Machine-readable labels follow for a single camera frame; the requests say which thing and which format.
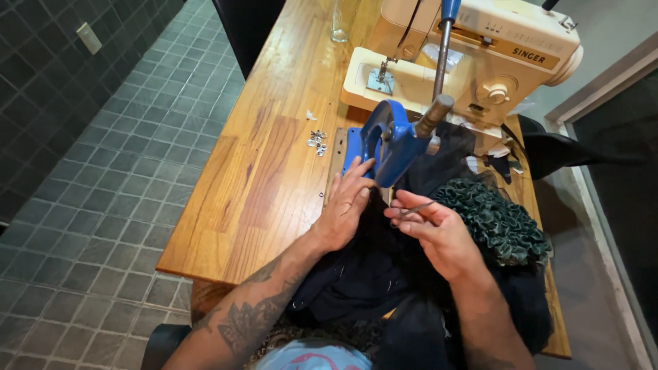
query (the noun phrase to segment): glass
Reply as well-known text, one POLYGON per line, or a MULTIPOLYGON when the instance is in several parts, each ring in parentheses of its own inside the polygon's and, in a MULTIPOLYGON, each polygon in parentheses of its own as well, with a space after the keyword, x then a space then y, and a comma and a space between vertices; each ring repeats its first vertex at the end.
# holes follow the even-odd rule
POLYGON ((334 0, 331 40, 345 42, 349 39, 361 0, 334 0))

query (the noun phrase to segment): left hand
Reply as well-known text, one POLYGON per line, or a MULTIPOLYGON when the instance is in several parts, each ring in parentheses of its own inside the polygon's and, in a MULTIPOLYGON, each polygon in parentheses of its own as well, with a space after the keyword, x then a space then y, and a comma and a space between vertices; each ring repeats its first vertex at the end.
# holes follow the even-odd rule
POLYGON ((340 173, 334 176, 329 202, 311 226, 310 232, 315 233, 325 253, 343 248, 354 237, 359 217, 368 205, 369 188, 376 186, 374 180, 363 177, 375 160, 359 163, 361 157, 356 156, 343 178, 340 173))

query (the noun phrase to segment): singer sewing machine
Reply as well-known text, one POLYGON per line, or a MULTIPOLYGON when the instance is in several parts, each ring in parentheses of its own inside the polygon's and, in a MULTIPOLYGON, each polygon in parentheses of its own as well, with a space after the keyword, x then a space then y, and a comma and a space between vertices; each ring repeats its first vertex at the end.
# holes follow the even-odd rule
POLYGON ((436 153, 441 120, 471 129, 475 154, 487 153, 505 139, 501 125, 512 109, 576 70, 576 25, 522 0, 384 0, 368 49, 354 49, 343 84, 344 103, 372 111, 363 129, 350 130, 345 162, 376 157, 368 175, 389 187, 420 154, 436 153), (426 43, 440 46, 436 68, 414 63, 426 43), (446 74, 448 47, 463 56, 446 74), (409 122, 407 113, 420 119, 409 122))

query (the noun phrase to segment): wooden table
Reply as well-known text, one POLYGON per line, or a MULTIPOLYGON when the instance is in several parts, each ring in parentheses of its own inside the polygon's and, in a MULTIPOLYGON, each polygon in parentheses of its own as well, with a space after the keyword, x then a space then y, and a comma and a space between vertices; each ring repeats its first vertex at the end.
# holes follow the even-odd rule
MULTIPOLYGON (((331 135, 362 126, 369 115, 339 96, 351 52, 365 45, 381 0, 361 1, 346 43, 329 38, 331 4, 286 2, 164 249, 157 270, 192 278, 193 296, 218 300, 217 290, 239 284, 309 229, 322 210, 330 166, 330 156, 317 157, 306 145, 309 132, 331 135), (318 121, 306 119, 307 109, 318 121), (196 283, 202 281, 216 284, 196 283)), ((519 131, 518 122, 509 124, 519 131)), ((529 171, 513 176, 507 192, 539 222, 529 171)), ((545 353, 568 358, 550 268, 546 286, 555 334, 545 353)))

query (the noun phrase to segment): right hand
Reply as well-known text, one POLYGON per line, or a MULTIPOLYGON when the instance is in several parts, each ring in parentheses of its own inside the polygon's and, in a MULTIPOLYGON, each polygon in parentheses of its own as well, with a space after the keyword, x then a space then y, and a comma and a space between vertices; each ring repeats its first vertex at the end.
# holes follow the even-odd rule
POLYGON ((395 218, 401 212, 432 201, 405 190, 398 190, 395 196, 384 215, 391 218, 400 231, 420 241, 432 266, 449 283, 470 280, 488 271, 457 212, 434 202, 402 219, 395 218))

